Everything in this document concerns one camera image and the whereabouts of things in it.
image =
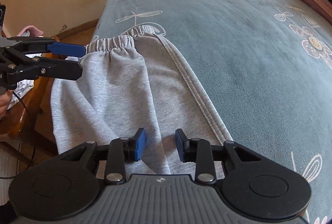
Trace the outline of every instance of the gray pants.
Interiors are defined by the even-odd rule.
[[[127,164],[131,173],[194,174],[193,163],[180,162],[174,134],[221,144],[231,137],[192,69],[167,39],[149,26],[99,39],[79,60],[77,81],[55,80],[51,109],[59,153],[86,140],[99,145],[147,133],[142,161]],[[98,176],[103,177],[104,163]],[[222,177],[221,165],[216,165]]]

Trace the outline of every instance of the dragonfly print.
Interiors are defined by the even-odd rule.
[[[291,151],[290,156],[292,158],[293,169],[294,169],[295,172],[297,172],[293,151]],[[322,164],[323,164],[323,159],[322,159],[321,154],[315,155],[309,161],[307,167],[304,169],[302,177],[304,177],[308,181],[308,183],[312,182],[319,175],[319,173],[322,169]],[[308,209],[306,209],[306,211],[305,211],[305,217],[306,217],[307,222],[310,223]]]
[[[151,26],[154,29],[154,31],[156,32],[157,35],[162,35],[162,36],[166,35],[165,29],[160,24],[153,23],[153,22],[144,22],[144,23],[137,24],[137,17],[151,17],[151,16],[155,16],[155,15],[161,14],[162,10],[144,12],[144,13],[139,13],[139,14],[136,14],[133,11],[131,11],[131,12],[132,12],[132,15],[125,16],[125,17],[117,19],[115,21],[116,23],[121,23],[123,21],[126,21],[126,20],[129,20],[131,18],[134,18],[134,26],[130,27],[125,32],[127,32],[128,30],[130,30],[130,29],[132,29],[132,28],[134,28],[136,26],[149,25],[149,26]]]

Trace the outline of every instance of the wooden chair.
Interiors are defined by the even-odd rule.
[[[40,77],[38,80],[35,80],[34,88],[22,98],[29,115],[23,105],[17,103],[0,120],[0,147],[27,165],[31,164],[31,159],[16,150],[7,141],[19,139],[51,157],[58,154],[56,144],[35,130],[37,116],[41,111],[40,104],[48,82],[49,78],[47,77]]]

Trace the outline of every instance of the chair leg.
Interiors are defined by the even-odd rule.
[[[11,154],[13,157],[17,158],[18,160],[22,161],[26,165],[31,165],[32,161],[20,151],[16,150],[10,144],[6,142],[0,142],[0,147],[6,151],[8,154]]]
[[[56,144],[49,139],[45,138],[39,132],[35,130],[31,130],[28,133],[29,138],[25,140],[25,142],[29,143],[32,146],[36,146],[36,148],[43,153],[53,157],[58,155],[58,148]]]

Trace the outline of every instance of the mattress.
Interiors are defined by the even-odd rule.
[[[332,26],[301,0],[107,0],[93,40],[150,25],[184,56],[232,138],[307,179],[332,214]]]

